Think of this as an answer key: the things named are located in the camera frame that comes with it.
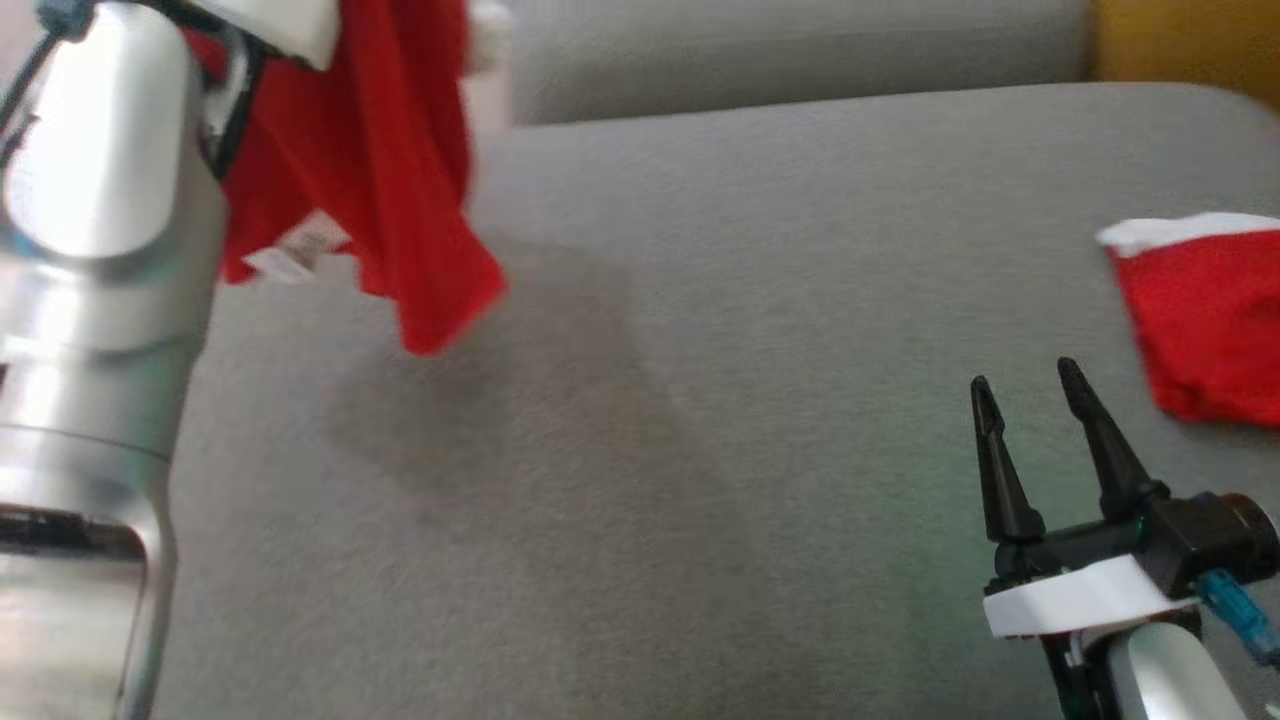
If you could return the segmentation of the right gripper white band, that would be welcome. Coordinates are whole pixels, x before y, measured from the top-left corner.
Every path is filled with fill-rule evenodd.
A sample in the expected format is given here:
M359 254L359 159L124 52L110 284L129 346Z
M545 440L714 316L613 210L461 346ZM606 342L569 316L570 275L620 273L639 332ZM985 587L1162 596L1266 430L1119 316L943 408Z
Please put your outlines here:
M1057 373L1070 413L1085 433L1103 518L1130 518L1167 498L1169 487L1147 471L1079 364L1060 357ZM972 380L970 397L986 536L997 543L995 578L983 598L991 635L1112 628L1194 605L1170 598L1139 564L1135 551L1144 530L1139 518L1092 521L1044 536L1044 520L1021 486L986 377Z

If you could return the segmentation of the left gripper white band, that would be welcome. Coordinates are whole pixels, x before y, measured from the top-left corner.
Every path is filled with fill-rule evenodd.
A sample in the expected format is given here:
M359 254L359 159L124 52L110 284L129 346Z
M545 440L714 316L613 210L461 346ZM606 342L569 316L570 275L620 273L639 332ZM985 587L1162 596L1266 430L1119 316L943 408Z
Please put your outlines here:
M188 0L315 70L329 70L340 36L340 0Z

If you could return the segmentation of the red shirt with white cuffs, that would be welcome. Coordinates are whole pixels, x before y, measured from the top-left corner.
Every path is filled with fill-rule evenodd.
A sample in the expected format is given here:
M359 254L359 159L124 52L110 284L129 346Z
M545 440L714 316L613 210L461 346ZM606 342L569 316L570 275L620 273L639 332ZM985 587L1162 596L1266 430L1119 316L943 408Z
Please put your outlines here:
M332 68L271 59L223 188L223 278L312 211L348 236L360 288L396 305L404 348L439 354L506 290L465 215L472 145L460 83L468 0L339 0Z

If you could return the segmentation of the red shorts with white stripes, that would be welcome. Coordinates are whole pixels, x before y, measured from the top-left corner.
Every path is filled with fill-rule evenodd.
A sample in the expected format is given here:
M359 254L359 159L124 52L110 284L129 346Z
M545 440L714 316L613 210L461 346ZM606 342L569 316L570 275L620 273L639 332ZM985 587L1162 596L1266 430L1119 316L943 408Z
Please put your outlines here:
M1280 218L1207 211L1098 232L1155 404L1280 430Z

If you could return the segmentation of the large yellow sofa backrest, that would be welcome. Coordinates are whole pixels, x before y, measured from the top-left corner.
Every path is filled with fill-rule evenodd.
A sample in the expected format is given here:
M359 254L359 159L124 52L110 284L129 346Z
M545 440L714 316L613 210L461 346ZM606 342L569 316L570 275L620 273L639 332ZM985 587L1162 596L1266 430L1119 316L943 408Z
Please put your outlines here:
M1180 82L1280 114L1280 0L1091 0L1096 79Z

